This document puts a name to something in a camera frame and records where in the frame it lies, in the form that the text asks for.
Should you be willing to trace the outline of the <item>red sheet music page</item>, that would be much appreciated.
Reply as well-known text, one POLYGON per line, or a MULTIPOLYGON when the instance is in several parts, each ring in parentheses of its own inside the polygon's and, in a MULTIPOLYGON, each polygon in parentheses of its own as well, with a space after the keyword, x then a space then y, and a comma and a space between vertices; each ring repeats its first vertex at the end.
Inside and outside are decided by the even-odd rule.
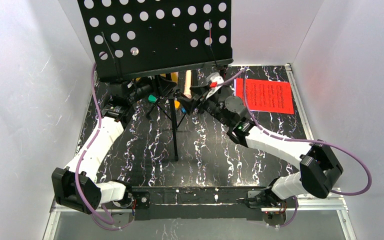
POLYGON ((247 108, 251 111, 280 114, 295 113, 291 85, 283 81, 260 79, 236 79, 234 94, 244 99, 246 94, 247 108))

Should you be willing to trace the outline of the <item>black tripod music stand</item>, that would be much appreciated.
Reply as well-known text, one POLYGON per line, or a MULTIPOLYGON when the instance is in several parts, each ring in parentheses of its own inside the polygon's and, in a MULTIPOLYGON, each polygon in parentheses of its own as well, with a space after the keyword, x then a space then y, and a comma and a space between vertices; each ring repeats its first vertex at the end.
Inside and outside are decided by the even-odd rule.
POLYGON ((233 62, 230 0, 79 0, 98 79, 144 77, 233 62))

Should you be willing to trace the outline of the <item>pink microphone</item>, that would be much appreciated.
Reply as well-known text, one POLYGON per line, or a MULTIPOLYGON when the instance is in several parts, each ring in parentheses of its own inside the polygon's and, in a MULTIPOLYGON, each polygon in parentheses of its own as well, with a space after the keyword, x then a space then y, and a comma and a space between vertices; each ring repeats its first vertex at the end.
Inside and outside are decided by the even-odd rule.
POLYGON ((189 99, 192 98, 192 93, 190 90, 191 85, 192 85, 192 71, 187 70, 185 72, 185 82, 184 82, 183 94, 189 99))

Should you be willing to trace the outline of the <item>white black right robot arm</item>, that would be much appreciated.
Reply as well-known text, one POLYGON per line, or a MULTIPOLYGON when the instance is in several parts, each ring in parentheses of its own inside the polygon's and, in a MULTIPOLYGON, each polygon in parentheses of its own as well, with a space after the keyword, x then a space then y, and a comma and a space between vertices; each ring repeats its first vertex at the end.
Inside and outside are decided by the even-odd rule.
POLYGON ((194 86, 193 98, 180 94, 178 101, 188 114, 204 110, 228 128, 227 136, 235 144, 261 150, 295 166, 298 172, 274 179, 256 196, 246 197, 249 208, 276 206, 282 201, 303 194, 325 199, 343 173, 343 167, 331 147, 319 141, 292 139, 259 128, 238 96, 219 100, 208 85, 194 86))

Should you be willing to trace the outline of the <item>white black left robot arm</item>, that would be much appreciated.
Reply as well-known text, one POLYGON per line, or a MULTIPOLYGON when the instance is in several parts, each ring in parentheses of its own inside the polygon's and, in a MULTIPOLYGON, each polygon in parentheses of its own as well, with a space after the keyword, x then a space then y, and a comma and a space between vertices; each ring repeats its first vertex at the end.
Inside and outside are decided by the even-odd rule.
POLYGON ((109 85, 110 97, 98 110, 98 123, 77 155, 52 175, 57 204, 92 214, 99 205, 126 200, 128 186, 120 180, 98 183, 97 173, 115 141, 130 127, 134 104, 149 95, 165 97, 177 83, 160 75, 109 85))

